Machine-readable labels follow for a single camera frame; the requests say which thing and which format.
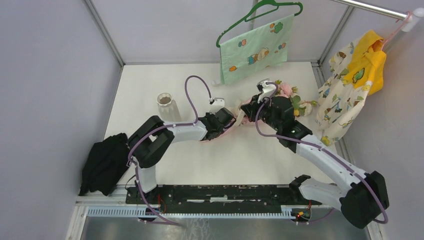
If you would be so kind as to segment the cream printed ribbon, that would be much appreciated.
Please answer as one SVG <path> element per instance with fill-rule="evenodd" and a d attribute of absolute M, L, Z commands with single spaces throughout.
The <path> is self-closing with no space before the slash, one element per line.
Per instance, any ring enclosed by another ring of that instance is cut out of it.
<path fill-rule="evenodd" d="M 232 113 L 235 117 L 235 123 L 233 126 L 238 127 L 241 125 L 244 125 L 246 123 L 246 119 L 245 119 L 245 112 L 241 109 L 241 106 L 243 105 L 243 102 L 239 102 L 237 105 L 235 105 L 232 108 Z"/>

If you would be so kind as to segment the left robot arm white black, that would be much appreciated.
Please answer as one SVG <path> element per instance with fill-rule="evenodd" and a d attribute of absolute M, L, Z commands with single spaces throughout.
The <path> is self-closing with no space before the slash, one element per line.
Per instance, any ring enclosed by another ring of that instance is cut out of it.
<path fill-rule="evenodd" d="M 128 139 L 128 161 L 135 165 L 138 197 L 145 204 L 157 198 L 156 164 L 171 144 L 186 141 L 211 141 L 226 132 L 236 118 L 225 107 L 207 112 L 194 122 L 167 122 L 154 115 Z"/>

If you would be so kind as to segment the pink paper flower bouquet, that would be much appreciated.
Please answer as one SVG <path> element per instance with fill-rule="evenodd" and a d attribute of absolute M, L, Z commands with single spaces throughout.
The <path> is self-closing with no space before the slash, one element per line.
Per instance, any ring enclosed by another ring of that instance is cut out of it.
<path fill-rule="evenodd" d="M 276 90 L 272 96 L 271 112 L 275 123 L 258 120 L 259 113 L 256 115 L 256 122 L 249 122 L 245 116 L 246 122 L 254 123 L 261 136 L 277 138 L 280 144 L 286 148 L 294 148 L 298 145 L 317 147 L 318 144 L 313 142 L 317 139 L 313 132 L 296 120 L 295 106 L 291 97 L 288 94 L 283 95 L 283 89 L 279 84 L 274 82 L 274 85 Z"/>

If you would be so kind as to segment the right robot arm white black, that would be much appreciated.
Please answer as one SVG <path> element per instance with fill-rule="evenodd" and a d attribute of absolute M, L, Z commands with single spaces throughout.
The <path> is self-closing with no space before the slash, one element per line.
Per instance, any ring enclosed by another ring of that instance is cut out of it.
<path fill-rule="evenodd" d="M 389 198 L 385 178 L 377 171 L 371 173 L 346 161 L 305 125 L 295 119 L 291 101 L 282 96 L 259 99 L 258 95 L 243 104 L 250 122 L 262 121 L 275 131 L 272 137 L 281 145 L 308 160 L 325 173 L 333 183 L 320 182 L 302 175 L 292 181 L 289 199 L 295 204 L 316 201 L 340 211 L 354 227 L 363 229 L 369 223 L 387 224 Z"/>

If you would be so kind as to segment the white ribbed ceramic vase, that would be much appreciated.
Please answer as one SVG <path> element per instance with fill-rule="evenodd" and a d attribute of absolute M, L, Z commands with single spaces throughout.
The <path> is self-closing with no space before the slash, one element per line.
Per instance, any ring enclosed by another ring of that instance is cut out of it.
<path fill-rule="evenodd" d="M 157 98 L 160 118 L 165 122 L 181 122 L 182 118 L 173 96 L 168 92 L 160 93 Z"/>

